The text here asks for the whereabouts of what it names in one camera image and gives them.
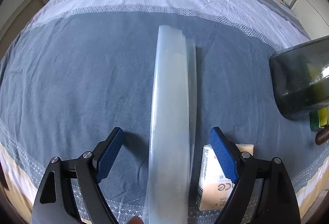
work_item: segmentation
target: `blue textured pad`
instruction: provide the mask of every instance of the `blue textured pad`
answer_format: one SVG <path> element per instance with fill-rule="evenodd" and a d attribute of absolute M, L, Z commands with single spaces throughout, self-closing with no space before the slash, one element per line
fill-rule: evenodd
<path fill-rule="evenodd" d="M 119 153 L 123 141 L 123 131 L 119 129 L 114 135 L 111 143 L 105 149 L 103 155 L 98 160 L 97 172 L 96 172 L 96 183 L 99 184 L 102 179 L 107 178 L 112 168 L 114 160 Z"/>
<path fill-rule="evenodd" d="M 209 141 L 225 177 L 233 183 L 237 182 L 236 162 L 214 128 L 210 130 Z"/>

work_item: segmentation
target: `bed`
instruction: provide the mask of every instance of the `bed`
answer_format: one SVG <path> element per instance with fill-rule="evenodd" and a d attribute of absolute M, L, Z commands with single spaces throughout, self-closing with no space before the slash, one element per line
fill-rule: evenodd
<path fill-rule="evenodd" d="M 50 159 L 76 158 L 118 126 L 125 142 L 100 187 L 119 223 L 142 215 L 160 25 L 196 43 L 188 223 L 213 223 L 219 214 L 195 204 L 202 148 L 214 126 L 229 140 L 254 144 L 256 158 L 283 160 L 303 216 L 328 179 L 329 145 L 315 145 L 307 117 L 290 121 L 276 107 L 269 57 L 309 40 L 278 0 L 50 0 L 0 63 L 0 161 L 12 204 L 29 221 Z"/>

